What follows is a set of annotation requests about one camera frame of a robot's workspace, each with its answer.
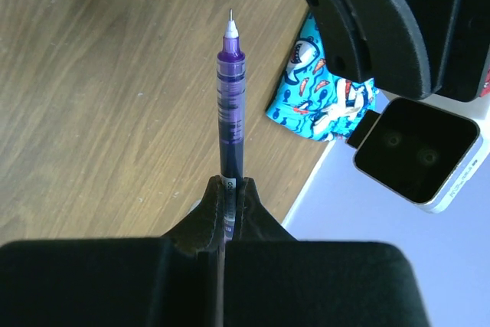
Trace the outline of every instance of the pen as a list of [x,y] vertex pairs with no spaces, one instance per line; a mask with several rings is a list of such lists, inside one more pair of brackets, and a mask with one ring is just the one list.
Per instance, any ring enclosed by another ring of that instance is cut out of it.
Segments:
[[225,240],[233,237],[237,192],[243,181],[246,88],[245,54],[240,49],[238,30],[230,9],[230,19],[223,36],[223,49],[217,55],[217,111],[221,180],[225,188]]

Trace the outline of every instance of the patterned cloth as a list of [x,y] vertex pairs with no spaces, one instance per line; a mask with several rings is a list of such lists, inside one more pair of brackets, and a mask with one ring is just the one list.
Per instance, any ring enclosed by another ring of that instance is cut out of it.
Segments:
[[302,137],[343,139],[352,134],[367,109],[374,109],[377,92],[372,79],[355,83],[328,71],[322,39],[310,13],[266,114]]

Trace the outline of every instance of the black curved robot part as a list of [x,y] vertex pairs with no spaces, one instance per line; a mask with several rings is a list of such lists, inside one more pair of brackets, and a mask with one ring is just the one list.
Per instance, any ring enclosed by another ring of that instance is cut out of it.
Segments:
[[490,45],[488,0],[306,0],[329,70],[412,100],[471,101]]

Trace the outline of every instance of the wooden table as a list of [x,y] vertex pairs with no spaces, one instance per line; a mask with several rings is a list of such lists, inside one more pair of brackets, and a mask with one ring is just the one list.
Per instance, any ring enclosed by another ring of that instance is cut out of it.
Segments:
[[264,110],[303,0],[0,0],[0,243],[162,234],[219,173],[215,56],[248,54],[246,175],[282,220],[325,144]]

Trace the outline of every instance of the camera lens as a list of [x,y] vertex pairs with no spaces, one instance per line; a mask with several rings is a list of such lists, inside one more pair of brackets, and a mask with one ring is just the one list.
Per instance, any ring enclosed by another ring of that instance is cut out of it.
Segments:
[[439,161],[439,153],[435,149],[421,149],[417,159],[424,166],[433,166]]
[[384,135],[383,141],[386,147],[393,149],[401,143],[401,133],[388,132]]

